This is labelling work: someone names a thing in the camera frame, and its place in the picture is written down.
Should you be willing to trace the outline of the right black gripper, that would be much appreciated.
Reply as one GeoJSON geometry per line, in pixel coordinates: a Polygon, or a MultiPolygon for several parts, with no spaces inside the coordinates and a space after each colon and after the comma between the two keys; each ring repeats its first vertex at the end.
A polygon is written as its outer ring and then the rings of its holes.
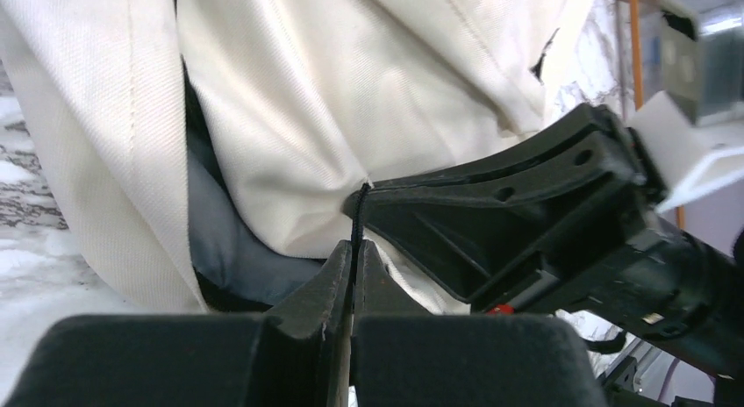
{"type": "Polygon", "coordinates": [[[639,193],[667,194],[638,135],[605,105],[580,104],[530,139],[452,168],[382,181],[343,203],[456,300],[499,302],[535,254],[639,193]]]}

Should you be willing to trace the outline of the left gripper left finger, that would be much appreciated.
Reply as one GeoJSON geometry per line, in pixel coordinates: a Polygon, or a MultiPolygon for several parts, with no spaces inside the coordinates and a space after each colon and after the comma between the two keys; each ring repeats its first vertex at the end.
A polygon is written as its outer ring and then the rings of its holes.
{"type": "Polygon", "coordinates": [[[9,406],[338,406],[352,245],[262,314],[84,315],[53,325],[9,406]]]}

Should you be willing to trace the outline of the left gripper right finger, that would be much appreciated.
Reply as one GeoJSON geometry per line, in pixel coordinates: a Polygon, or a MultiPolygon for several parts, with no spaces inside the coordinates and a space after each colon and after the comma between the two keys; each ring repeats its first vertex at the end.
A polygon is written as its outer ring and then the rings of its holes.
{"type": "Polygon", "coordinates": [[[361,406],[603,406],[584,343],[541,315],[434,315],[358,250],[352,373],[361,406]]]}

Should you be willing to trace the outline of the cream canvas backpack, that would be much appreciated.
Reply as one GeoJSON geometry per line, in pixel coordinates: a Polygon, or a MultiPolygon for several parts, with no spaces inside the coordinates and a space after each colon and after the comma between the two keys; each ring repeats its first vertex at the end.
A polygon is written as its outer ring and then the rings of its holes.
{"type": "Polygon", "coordinates": [[[278,302],[363,183],[545,128],[594,0],[1,0],[1,59],[89,266],[278,302]]]}

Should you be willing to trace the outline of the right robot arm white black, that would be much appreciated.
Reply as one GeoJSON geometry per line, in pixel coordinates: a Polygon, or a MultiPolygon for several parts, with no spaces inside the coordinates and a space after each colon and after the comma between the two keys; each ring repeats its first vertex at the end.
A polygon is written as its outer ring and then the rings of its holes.
{"type": "Polygon", "coordinates": [[[743,269],[655,212],[638,133],[580,104],[500,153],[355,192],[363,223],[474,311],[590,311],[710,375],[743,375],[743,269]]]}

